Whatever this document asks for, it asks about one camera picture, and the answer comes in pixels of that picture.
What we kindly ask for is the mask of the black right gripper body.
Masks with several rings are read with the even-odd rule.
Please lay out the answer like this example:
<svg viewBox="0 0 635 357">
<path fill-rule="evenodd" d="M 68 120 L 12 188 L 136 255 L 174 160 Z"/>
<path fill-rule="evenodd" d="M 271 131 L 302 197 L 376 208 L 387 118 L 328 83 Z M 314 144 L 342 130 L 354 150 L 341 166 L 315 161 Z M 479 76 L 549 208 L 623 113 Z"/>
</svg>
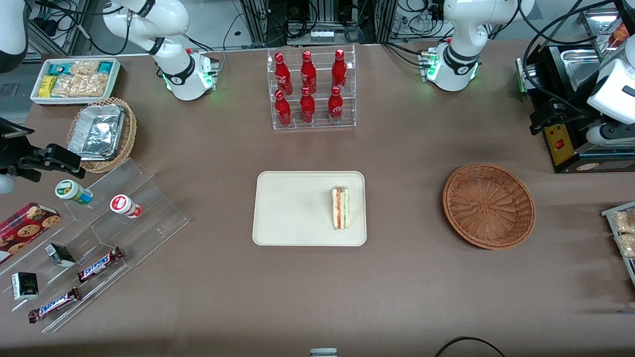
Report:
<svg viewBox="0 0 635 357">
<path fill-rule="evenodd" d="M 18 162 L 23 157 L 33 154 L 34 149 L 27 136 L 34 132 L 34 129 L 0 118 L 0 169 L 2 172 L 9 172 L 10 168 L 16 171 L 32 170 L 21 167 Z"/>
</svg>

